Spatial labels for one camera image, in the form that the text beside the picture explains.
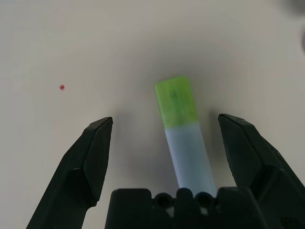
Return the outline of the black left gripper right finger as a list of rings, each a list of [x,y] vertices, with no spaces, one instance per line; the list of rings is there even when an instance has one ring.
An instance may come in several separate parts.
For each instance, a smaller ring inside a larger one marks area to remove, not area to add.
[[[303,229],[305,187],[279,151],[242,118],[218,121],[235,183],[251,190],[268,228]]]

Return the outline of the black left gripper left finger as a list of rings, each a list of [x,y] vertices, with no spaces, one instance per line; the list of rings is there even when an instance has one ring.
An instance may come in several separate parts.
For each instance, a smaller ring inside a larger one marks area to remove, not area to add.
[[[89,124],[64,154],[27,227],[80,229],[97,205],[109,161],[112,118]]]

